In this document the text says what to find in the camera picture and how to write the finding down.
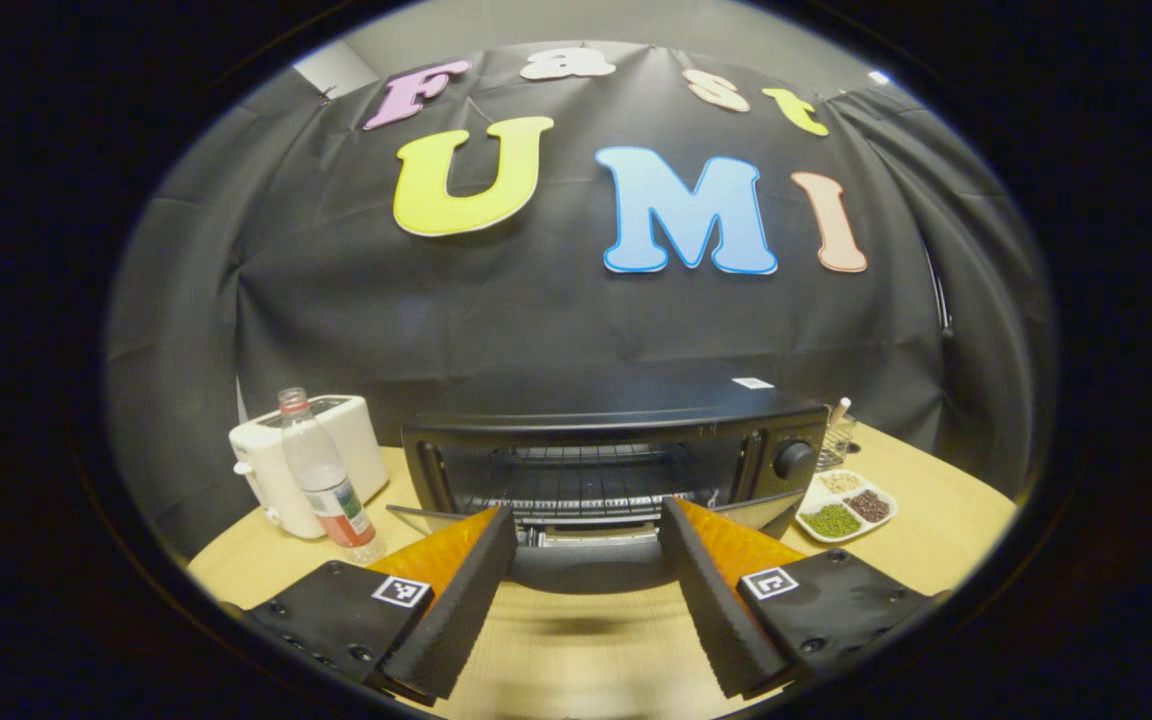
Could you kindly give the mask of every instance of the toaster oven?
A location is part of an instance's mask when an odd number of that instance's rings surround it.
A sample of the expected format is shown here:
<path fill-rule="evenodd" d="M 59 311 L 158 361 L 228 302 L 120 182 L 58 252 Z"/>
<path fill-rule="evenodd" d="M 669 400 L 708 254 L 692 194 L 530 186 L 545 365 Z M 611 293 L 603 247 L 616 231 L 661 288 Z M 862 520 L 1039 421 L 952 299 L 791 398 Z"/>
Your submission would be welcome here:
<path fill-rule="evenodd" d="M 402 437 L 425 511 L 511 507 L 514 579 L 620 592 L 672 577 L 655 541 L 665 497 L 764 520 L 790 510 L 827 416 L 723 363 L 500 369 L 411 416 Z"/>

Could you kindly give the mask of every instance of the plastic water bottle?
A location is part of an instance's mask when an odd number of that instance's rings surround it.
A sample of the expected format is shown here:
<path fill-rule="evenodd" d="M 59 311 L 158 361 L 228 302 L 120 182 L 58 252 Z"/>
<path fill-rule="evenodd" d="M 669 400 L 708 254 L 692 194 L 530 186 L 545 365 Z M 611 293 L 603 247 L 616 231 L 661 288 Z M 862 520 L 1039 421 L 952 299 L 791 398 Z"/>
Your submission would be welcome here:
<path fill-rule="evenodd" d="M 342 547 L 346 560 L 356 564 L 379 560 L 385 544 L 376 537 L 376 528 L 362 510 L 332 435 L 310 410 L 305 388 L 279 392 L 278 407 L 283 416 L 287 468 L 323 529 Z"/>

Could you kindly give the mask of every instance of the oven knob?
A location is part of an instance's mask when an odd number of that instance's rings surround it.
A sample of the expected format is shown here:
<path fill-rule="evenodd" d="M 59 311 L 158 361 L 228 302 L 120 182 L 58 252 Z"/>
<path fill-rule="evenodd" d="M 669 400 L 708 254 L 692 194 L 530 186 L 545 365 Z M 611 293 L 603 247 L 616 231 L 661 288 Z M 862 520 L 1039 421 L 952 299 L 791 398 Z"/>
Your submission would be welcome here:
<path fill-rule="evenodd" d="M 772 461 L 772 470 L 776 471 L 778 478 L 788 478 L 798 465 L 812 465 L 812 446 L 796 439 L 781 446 L 781 452 L 776 453 L 776 460 Z"/>

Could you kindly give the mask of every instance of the foam letter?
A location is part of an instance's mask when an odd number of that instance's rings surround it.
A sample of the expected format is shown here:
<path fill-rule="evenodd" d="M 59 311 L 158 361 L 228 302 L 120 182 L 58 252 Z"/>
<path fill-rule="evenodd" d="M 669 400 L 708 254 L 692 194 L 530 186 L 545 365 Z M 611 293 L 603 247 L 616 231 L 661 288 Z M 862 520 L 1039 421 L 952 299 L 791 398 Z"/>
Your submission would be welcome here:
<path fill-rule="evenodd" d="M 820 264 L 840 273 L 859 273 L 867 267 L 865 255 L 856 247 L 847 213 L 842 209 L 842 185 L 833 179 L 814 173 L 794 173 L 794 182 L 799 184 L 812 202 L 812 210 L 820 225 Z"/>
<path fill-rule="evenodd" d="M 710 158 L 687 190 L 669 165 L 646 147 L 604 147 L 594 159 L 616 181 L 616 244 L 602 264 L 617 273 L 653 273 L 669 260 L 652 240 L 652 218 L 664 228 L 682 264 L 700 264 L 705 243 L 719 225 L 713 260 L 727 273 L 771 274 L 776 256 L 767 249 L 758 213 L 758 168 L 732 158 Z"/>
<path fill-rule="evenodd" d="M 426 100 L 433 99 L 435 94 L 447 88 L 448 73 L 461 74 L 470 69 L 470 61 L 456 60 L 454 63 L 439 65 L 434 68 L 416 70 L 389 81 L 389 90 L 385 94 L 385 100 L 380 104 L 380 109 L 374 116 L 367 120 L 362 129 L 376 129 L 394 122 L 411 118 L 420 113 L 424 104 L 416 100 L 416 97 L 424 97 Z"/>
<path fill-rule="evenodd" d="M 403 169 L 394 188 L 394 220 L 404 232 L 440 236 L 476 232 L 517 213 L 531 200 L 540 172 L 540 132 L 554 127 L 548 118 L 515 118 L 488 126 L 500 138 L 500 159 L 492 187 L 470 197 L 447 194 L 452 151 L 470 132 L 453 129 L 435 132 L 399 147 Z"/>
<path fill-rule="evenodd" d="M 695 69 L 682 70 L 682 77 L 685 77 L 687 82 L 690 83 L 687 88 L 705 103 L 718 105 L 719 108 L 733 109 L 736 113 L 749 112 L 749 101 L 736 92 L 736 86 L 732 84 L 730 79 Z"/>
<path fill-rule="evenodd" d="M 518 70 L 520 76 L 528 79 L 552 79 L 567 76 L 605 76 L 616 70 L 615 65 L 608 65 L 602 53 L 593 47 L 561 47 L 545 50 L 526 59 L 529 63 Z"/>
<path fill-rule="evenodd" d="M 798 96 L 782 88 L 764 88 L 763 94 L 776 100 L 776 105 L 781 106 L 782 113 L 785 113 L 786 118 L 790 119 L 791 123 L 812 135 L 819 135 L 820 137 L 829 135 L 829 128 L 816 122 L 812 115 L 808 114 L 814 113 L 812 104 L 799 100 Z"/>

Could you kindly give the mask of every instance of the black curtain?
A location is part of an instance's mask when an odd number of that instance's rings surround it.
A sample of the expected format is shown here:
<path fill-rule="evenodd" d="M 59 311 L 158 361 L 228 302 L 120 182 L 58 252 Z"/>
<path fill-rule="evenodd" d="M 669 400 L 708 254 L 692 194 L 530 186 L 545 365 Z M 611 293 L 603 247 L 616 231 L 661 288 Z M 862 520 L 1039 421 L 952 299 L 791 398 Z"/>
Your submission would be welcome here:
<path fill-rule="evenodd" d="M 385 82 L 323 105 L 287 73 L 164 183 L 114 297 L 109 418 L 142 510 L 184 555 L 255 505 L 230 473 L 236 376 L 252 415 L 294 384 L 365 396 L 381 444 L 397 446 L 408 414 L 485 369 L 735 361 L 805 396 L 849 396 L 862 420 L 1009 495 L 1036 468 L 1055 372 L 1041 262 L 950 129 L 893 86 L 826 99 L 793 77 L 614 41 L 585 44 L 609 76 L 520 77 L 526 56 L 570 45 L 468 56 L 420 114 L 366 132 Z M 730 79 L 749 113 L 691 94 L 689 68 Z M 763 88 L 812 103 L 829 136 L 795 127 Z M 485 128 L 525 115 L 554 127 L 524 209 L 463 236 L 397 227 L 399 147 L 467 129 L 448 191 L 472 195 L 497 176 Z M 605 268 L 616 192 L 594 152 L 607 146 L 652 149 L 689 187 L 713 156 L 756 165 L 776 273 L 723 273 L 708 251 L 695 270 L 673 255 L 657 273 Z M 817 260 L 795 172 L 842 184 L 865 272 Z M 659 227 L 657 243 L 670 249 Z"/>

